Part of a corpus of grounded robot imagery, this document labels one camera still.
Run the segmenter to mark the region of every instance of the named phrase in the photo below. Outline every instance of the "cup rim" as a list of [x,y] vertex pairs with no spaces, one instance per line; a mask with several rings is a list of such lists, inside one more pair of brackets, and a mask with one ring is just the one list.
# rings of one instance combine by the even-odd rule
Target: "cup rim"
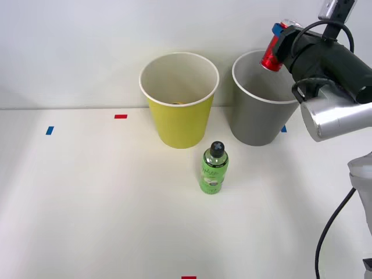
[[[175,105],[175,104],[172,104],[172,103],[164,103],[164,102],[161,102],[161,101],[158,101],[156,100],[155,98],[151,97],[146,91],[145,89],[143,88],[142,86],[142,75],[144,73],[144,71],[146,70],[146,68],[154,61],[160,59],[160,58],[163,58],[165,56],[169,56],[169,55],[174,55],[174,54],[187,54],[187,55],[194,55],[196,57],[199,57],[199,58],[202,58],[203,60],[207,61],[211,66],[212,68],[215,70],[216,74],[217,74],[217,81],[216,81],[216,85],[214,86],[214,88],[212,89],[212,91],[207,95],[205,96],[204,98],[196,101],[196,102],[193,102],[193,103],[184,103],[184,104],[181,104],[181,105]],[[214,65],[209,59],[205,58],[204,56],[201,56],[199,54],[195,54],[195,53],[192,53],[192,52],[172,52],[172,53],[168,53],[168,54],[165,54],[165,55],[162,55],[162,56],[158,56],[157,58],[154,58],[152,59],[149,63],[146,64],[146,66],[141,70],[140,74],[139,74],[139,87],[141,88],[141,91],[142,93],[145,94],[145,96],[147,98],[149,98],[150,100],[160,104],[160,105],[163,105],[163,106],[170,106],[172,108],[184,108],[184,107],[187,107],[187,106],[194,106],[194,105],[197,105],[207,99],[209,99],[211,96],[213,96],[213,94],[216,92],[217,90],[217,87],[219,86],[220,84],[220,73],[216,67],[216,65]]]
[[259,101],[262,101],[262,102],[265,102],[265,103],[273,103],[273,104],[277,104],[277,105],[286,105],[286,104],[290,104],[290,103],[297,103],[297,100],[296,98],[292,101],[271,101],[271,100],[268,100],[268,99],[264,99],[264,98],[261,98],[261,97],[258,97],[252,93],[250,93],[248,90],[246,90],[237,80],[236,76],[235,76],[235,67],[237,65],[237,63],[239,62],[239,60],[241,60],[242,58],[244,58],[245,56],[247,55],[250,55],[252,53],[255,53],[255,52],[265,52],[265,49],[256,49],[254,51],[249,51],[243,55],[241,55],[233,64],[232,66],[232,78],[234,79],[234,82],[235,84],[240,88],[240,90],[242,90],[244,93],[246,93],[247,95],[259,100]]

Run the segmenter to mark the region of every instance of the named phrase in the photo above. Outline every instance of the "red tape marker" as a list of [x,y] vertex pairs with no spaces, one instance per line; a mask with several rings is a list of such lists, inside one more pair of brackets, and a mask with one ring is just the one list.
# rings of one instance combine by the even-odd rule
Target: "red tape marker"
[[115,119],[126,119],[128,115],[115,115]]

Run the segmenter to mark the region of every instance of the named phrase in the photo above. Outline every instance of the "paper cup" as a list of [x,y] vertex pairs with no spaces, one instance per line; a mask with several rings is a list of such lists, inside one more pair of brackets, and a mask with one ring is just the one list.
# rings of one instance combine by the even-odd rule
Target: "paper cup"
[[189,52],[161,56],[142,70],[139,86],[166,145],[189,148],[203,138],[219,82],[217,67]]
[[254,146],[271,143],[299,105],[291,91],[291,74],[286,69],[268,71],[260,65],[264,52],[248,52],[232,67],[231,131],[241,142]]

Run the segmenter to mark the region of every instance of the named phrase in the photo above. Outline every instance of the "gray paper cup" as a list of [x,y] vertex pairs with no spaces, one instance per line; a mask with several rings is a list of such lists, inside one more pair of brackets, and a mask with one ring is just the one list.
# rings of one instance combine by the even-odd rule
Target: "gray paper cup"
[[264,69],[260,65],[264,52],[243,54],[232,67],[235,88],[231,131],[241,142],[254,146],[271,143],[298,107],[291,92],[291,74],[286,69]]

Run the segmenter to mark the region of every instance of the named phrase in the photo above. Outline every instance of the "white wall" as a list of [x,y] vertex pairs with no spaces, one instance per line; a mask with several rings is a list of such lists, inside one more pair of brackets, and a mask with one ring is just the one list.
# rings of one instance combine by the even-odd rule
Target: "white wall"
[[[235,58],[265,48],[283,18],[316,21],[322,2],[1,0],[0,108],[146,106],[141,68],[179,50],[217,65],[225,82],[214,104],[224,104]],[[369,65],[371,10],[372,1],[359,0],[348,22],[356,54]]]

